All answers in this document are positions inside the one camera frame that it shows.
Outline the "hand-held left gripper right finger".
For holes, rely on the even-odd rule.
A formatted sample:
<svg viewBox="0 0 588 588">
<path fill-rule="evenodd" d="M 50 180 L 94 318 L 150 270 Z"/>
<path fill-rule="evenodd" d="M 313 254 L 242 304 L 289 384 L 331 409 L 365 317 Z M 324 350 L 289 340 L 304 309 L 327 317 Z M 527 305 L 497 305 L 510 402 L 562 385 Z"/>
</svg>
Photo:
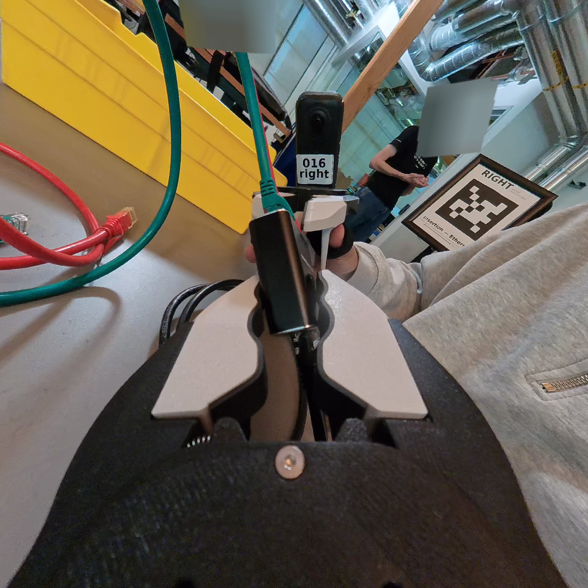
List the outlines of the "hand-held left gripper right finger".
<svg viewBox="0 0 588 588">
<path fill-rule="evenodd" d="M 318 275 L 324 330 L 316 351 L 316 404 L 334 430 L 349 418 L 423 420 L 428 409 L 385 312 L 335 274 Z"/>
</svg>

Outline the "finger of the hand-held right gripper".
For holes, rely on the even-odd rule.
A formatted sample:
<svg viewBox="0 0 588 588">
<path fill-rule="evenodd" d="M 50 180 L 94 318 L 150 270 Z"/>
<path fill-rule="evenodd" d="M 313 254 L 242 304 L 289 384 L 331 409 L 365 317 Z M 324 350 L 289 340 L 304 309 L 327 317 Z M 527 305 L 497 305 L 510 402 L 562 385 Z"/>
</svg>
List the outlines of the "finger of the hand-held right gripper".
<svg viewBox="0 0 588 588">
<path fill-rule="evenodd" d="M 265 209 L 263 207 L 262 204 L 262 195 L 261 192 L 254 192 L 253 194 L 253 198 L 252 198 L 252 216 L 251 216 L 251 221 L 258 219 L 260 217 L 263 217 L 267 214 L 270 214 L 274 211 Z"/>
<path fill-rule="evenodd" d="M 302 219 L 304 232 L 333 229 L 345 221 L 347 203 L 343 196 L 315 196 L 305 203 Z"/>
</svg>

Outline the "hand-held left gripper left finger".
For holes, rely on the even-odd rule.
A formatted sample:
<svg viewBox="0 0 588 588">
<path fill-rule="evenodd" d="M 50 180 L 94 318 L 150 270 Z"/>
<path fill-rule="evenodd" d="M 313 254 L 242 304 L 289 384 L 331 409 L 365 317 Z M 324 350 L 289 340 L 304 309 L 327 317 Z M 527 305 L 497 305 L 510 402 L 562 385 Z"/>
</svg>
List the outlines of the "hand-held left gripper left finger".
<svg viewBox="0 0 588 588">
<path fill-rule="evenodd" d="M 223 417 L 250 421 L 265 404 L 257 276 L 236 285 L 195 320 L 155 402 L 154 419 L 196 419 L 211 433 Z"/>
</svg>

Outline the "black adapter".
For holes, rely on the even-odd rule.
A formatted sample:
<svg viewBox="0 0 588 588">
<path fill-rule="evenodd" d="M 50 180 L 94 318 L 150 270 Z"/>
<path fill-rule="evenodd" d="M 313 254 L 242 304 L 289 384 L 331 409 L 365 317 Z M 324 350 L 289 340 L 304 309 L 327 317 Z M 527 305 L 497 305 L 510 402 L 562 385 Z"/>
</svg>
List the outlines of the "black adapter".
<svg viewBox="0 0 588 588">
<path fill-rule="evenodd" d="M 293 217 L 284 209 L 269 212 L 251 220 L 249 231 L 270 332 L 317 329 L 313 257 Z"/>
</svg>

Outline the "person's right forearm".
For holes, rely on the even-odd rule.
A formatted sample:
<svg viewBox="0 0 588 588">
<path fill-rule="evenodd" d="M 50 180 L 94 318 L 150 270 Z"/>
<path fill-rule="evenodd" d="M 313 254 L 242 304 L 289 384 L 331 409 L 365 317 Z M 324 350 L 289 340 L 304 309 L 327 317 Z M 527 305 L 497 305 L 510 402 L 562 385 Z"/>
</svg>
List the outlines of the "person's right forearm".
<svg viewBox="0 0 588 588">
<path fill-rule="evenodd" d="M 422 265 L 387 259 L 382 251 L 366 243 L 355 243 L 357 267 L 348 283 L 371 299 L 386 315 L 407 320 L 420 310 Z"/>
</svg>

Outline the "person's right hand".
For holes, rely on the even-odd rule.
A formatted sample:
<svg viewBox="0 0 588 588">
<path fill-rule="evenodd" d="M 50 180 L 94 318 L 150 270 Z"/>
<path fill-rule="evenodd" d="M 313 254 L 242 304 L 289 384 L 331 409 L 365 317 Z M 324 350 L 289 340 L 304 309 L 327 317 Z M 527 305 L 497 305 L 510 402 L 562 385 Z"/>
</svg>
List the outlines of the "person's right hand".
<svg viewBox="0 0 588 588">
<path fill-rule="evenodd" d="M 315 276 L 320 271 L 322 233 L 310 232 L 306 239 L 316 253 L 313 267 Z M 347 281 L 355 273 L 358 263 L 359 253 L 353 241 L 353 234 L 344 224 L 339 224 L 331 230 L 329 235 L 326 269 Z"/>
</svg>

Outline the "blue bin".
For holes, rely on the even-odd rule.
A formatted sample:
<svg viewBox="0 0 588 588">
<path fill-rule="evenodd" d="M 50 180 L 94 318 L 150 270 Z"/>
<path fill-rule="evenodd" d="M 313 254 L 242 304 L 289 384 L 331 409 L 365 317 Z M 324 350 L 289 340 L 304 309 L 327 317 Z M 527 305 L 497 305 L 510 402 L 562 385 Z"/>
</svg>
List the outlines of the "blue bin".
<svg viewBox="0 0 588 588">
<path fill-rule="evenodd" d="M 283 186 L 294 187 L 296 185 L 296 131 L 293 130 L 281 143 L 275 141 L 272 146 L 276 150 L 273 166 L 287 180 Z"/>
</svg>

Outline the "wooden beam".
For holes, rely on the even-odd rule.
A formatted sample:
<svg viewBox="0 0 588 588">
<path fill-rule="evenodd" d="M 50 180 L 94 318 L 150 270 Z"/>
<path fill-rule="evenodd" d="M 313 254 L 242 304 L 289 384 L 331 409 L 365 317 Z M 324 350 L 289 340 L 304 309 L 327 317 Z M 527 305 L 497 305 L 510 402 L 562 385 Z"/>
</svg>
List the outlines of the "wooden beam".
<svg viewBox="0 0 588 588">
<path fill-rule="evenodd" d="M 412 1 L 399 23 L 346 92 L 343 98 L 342 132 L 353 122 L 390 70 L 398 64 L 441 4 L 441 1 Z"/>
</svg>

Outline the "framed marker sign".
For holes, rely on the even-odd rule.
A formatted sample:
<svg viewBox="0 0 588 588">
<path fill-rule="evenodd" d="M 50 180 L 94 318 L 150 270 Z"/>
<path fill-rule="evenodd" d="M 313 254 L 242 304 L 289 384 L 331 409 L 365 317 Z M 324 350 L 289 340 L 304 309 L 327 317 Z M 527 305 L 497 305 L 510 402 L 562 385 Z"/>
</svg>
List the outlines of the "framed marker sign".
<svg viewBox="0 0 588 588">
<path fill-rule="evenodd" d="M 402 224 L 434 250 L 456 251 L 538 217 L 556 197 L 479 154 Z"/>
</svg>

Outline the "yellow plastic bin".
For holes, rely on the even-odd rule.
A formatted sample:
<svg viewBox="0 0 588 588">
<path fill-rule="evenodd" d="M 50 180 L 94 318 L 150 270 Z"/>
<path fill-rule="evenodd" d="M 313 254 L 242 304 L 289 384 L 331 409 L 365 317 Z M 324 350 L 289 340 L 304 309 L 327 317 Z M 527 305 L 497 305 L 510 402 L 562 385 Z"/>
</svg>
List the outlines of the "yellow plastic bin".
<svg viewBox="0 0 588 588">
<path fill-rule="evenodd" d="M 1 1 L 6 85 L 163 186 L 170 120 L 158 49 L 103 1 Z M 260 173 L 251 129 L 180 65 L 177 194 L 246 232 Z"/>
</svg>

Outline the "silver ventilation duct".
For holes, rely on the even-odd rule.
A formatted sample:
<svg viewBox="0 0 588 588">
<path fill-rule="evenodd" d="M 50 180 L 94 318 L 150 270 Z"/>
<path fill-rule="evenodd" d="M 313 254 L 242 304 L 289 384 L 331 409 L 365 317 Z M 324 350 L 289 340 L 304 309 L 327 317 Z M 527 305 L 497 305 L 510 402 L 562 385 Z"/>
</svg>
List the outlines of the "silver ventilation duct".
<svg viewBox="0 0 588 588">
<path fill-rule="evenodd" d="M 524 45 L 559 134 L 525 177 L 555 192 L 587 166 L 587 1 L 443 1 L 408 53 L 437 82 Z"/>
</svg>

